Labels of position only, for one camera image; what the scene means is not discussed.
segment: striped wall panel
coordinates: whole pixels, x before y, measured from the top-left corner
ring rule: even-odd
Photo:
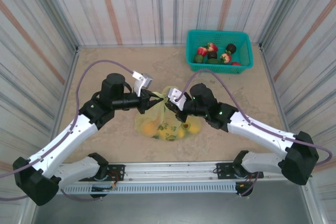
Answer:
[[[185,43],[190,29],[247,32],[258,42],[281,0],[56,0],[81,45]]]
[[[49,141],[73,58],[39,0],[0,0],[0,173]],[[1,197],[22,195],[13,176]],[[19,223],[23,201],[0,201],[0,222]]]
[[[308,132],[336,155],[336,0],[292,0],[263,42],[282,108],[294,132]],[[336,158],[314,170],[330,223],[336,223]]]

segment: beige floor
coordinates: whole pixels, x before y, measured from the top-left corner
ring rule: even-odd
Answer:
[[[281,128],[280,118],[266,77],[257,47],[253,48],[254,67],[242,74],[220,74],[245,112],[273,127]],[[75,114],[75,89],[85,68],[100,59],[111,59],[131,70],[145,72],[153,77],[151,91],[161,92],[166,86],[183,89],[191,72],[185,62],[184,47],[101,48],[82,49],[74,80],[71,85],[62,126],[63,129]],[[80,106],[99,91],[102,80],[118,72],[133,86],[134,79],[123,69],[108,63],[93,67],[80,88]],[[232,104],[222,86],[208,73],[201,73],[192,84],[203,82],[213,90],[218,101]],[[267,149],[238,135],[215,130],[203,122],[200,134],[176,142],[156,140],[134,130],[137,110],[116,111],[115,118],[96,135],[82,143],[67,159],[74,162],[89,153],[97,152],[110,162],[178,162],[231,160],[241,150],[267,152]]]

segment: cable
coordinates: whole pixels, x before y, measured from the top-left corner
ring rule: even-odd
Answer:
[[[253,181],[252,185],[245,192],[243,192],[242,194],[239,194],[239,196],[244,196],[245,194],[247,194],[249,191],[252,190],[252,188],[254,187],[254,185],[256,184],[256,182],[259,178],[259,174],[260,174],[260,172],[257,173],[256,179]]]
[[[20,196],[20,197],[16,197],[16,198],[3,198],[3,197],[0,197],[0,201],[14,201],[14,200],[20,200],[20,199],[25,199],[25,198],[28,198],[28,196],[24,195],[24,196]]]
[[[208,73],[211,73],[220,83],[221,85],[223,86],[223,88],[226,90],[226,92],[228,93],[228,95],[230,96],[230,98],[232,99],[232,101],[234,102],[234,104],[237,106],[237,109],[241,112],[241,114],[243,115],[243,117],[245,118],[245,120],[251,124],[252,126],[254,126],[255,128],[259,129],[259,130],[262,130],[270,135],[273,135],[273,136],[276,136],[276,137],[279,137],[281,139],[284,139],[284,140],[288,140],[288,141],[291,141],[293,143],[296,143],[296,144],[301,144],[301,145],[305,145],[305,146],[308,146],[308,147],[313,147],[313,148],[316,148],[316,149],[320,149],[322,151],[325,151],[329,154],[329,156],[323,160],[323,161],[320,161],[318,163],[316,163],[316,166],[318,165],[324,165],[325,163],[329,162],[332,158],[332,152],[330,150],[328,150],[327,148],[323,147],[323,146],[320,146],[320,145],[316,145],[316,144],[310,144],[310,143],[306,143],[306,142],[303,142],[303,141],[300,141],[300,140],[296,140],[296,139],[293,139],[293,138],[289,138],[289,137],[286,137],[286,136],[282,136],[280,134],[277,134],[277,133],[274,133],[272,131],[269,131],[268,129],[265,129],[263,128],[262,126],[258,125],[258,124],[255,124],[254,122],[251,122],[251,120],[247,117],[247,115],[245,114],[245,112],[241,109],[241,107],[239,106],[238,102],[236,101],[236,99],[233,97],[233,95],[231,94],[231,92],[229,91],[229,89],[227,88],[227,86],[225,85],[225,83],[219,78],[218,75],[216,75],[214,72],[212,72],[211,70],[208,70],[208,69],[201,69],[197,72],[195,72],[191,78],[189,79],[189,81],[187,82],[187,84],[185,85],[180,97],[178,97],[176,99],[176,101],[178,102],[182,96],[184,95],[184,93],[186,92],[188,86],[190,85],[190,83],[192,82],[192,80],[195,78],[195,76],[201,72],[208,72]]]
[[[75,114],[75,117],[73,118],[74,121],[73,121],[69,131],[62,137],[62,139],[58,143],[56,143],[52,148],[50,148],[43,155],[41,155],[41,158],[38,158],[38,159],[30,162],[28,165],[20,167],[19,169],[13,170],[13,171],[8,172],[8,173],[2,173],[2,174],[0,174],[0,178],[4,178],[4,177],[10,176],[10,175],[19,173],[19,172],[21,172],[21,171],[23,171],[23,170],[25,170],[29,167],[32,167],[33,165],[37,164],[40,160],[42,160],[44,157],[46,157],[49,153],[51,153],[53,150],[55,150],[61,143],[64,142],[64,140],[70,135],[70,132],[74,129],[74,127],[76,125],[76,122],[77,122],[77,119],[78,119],[78,115],[79,115],[79,88],[80,88],[80,85],[83,82],[83,79],[84,79],[85,75],[87,74],[87,72],[90,70],[90,68],[92,68],[94,65],[96,65],[98,63],[102,63],[102,62],[115,64],[115,65],[123,68],[127,72],[133,74],[132,70],[130,70],[129,68],[125,67],[124,65],[122,65],[118,62],[115,62],[113,60],[98,60],[98,61],[95,61],[92,64],[90,64],[86,68],[86,70],[84,71],[82,76],[80,77],[79,82],[78,82],[77,87],[76,87],[76,114]],[[19,197],[19,198],[0,198],[0,200],[2,200],[2,201],[19,200],[19,199],[21,199],[21,197]]]
[[[71,200],[74,200],[74,201],[79,201],[79,202],[88,202],[88,201],[95,201],[95,200],[98,200],[98,199],[102,199],[102,197],[99,197],[99,198],[92,198],[92,199],[82,199],[82,198],[78,198],[76,196],[72,196],[72,195],[69,195],[67,194],[63,189],[61,189],[61,192],[64,194],[65,197],[67,197],[68,199],[71,199]]]

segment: metal bracket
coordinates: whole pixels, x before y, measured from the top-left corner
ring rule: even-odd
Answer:
[[[112,182],[112,181],[123,181],[124,175],[125,175],[125,165],[114,165],[109,164],[108,165],[108,172],[111,172],[110,174],[107,174],[103,179],[96,179],[96,178],[85,178],[80,180],[81,182],[97,182],[97,181],[104,181],[104,182]]]
[[[233,163],[217,163],[216,164],[216,168],[213,170],[213,173],[217,174],[218,179],[238,179],[241,178],[239,177],[234,169],[233,169]],[[252,178],[256,178],[257,177],[257,173],[252,173]],[[263,178],[264,177],[264,173],[260,172],[259,177],[258,178]]]

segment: plastic bag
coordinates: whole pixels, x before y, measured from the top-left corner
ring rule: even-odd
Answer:
[[[144,114],[139,113],[135,116],[134,127],[138,132],[148,137],[175,141],[201,131],[202,124],[199,118],[188,116],[186,122],[181,123],[176,119],[175,113],[166,107],[165,103],[168,100],[166,94],[170,88],[174,87],[168,86],[162,93],[154,92],[154,94],[164,100]]]

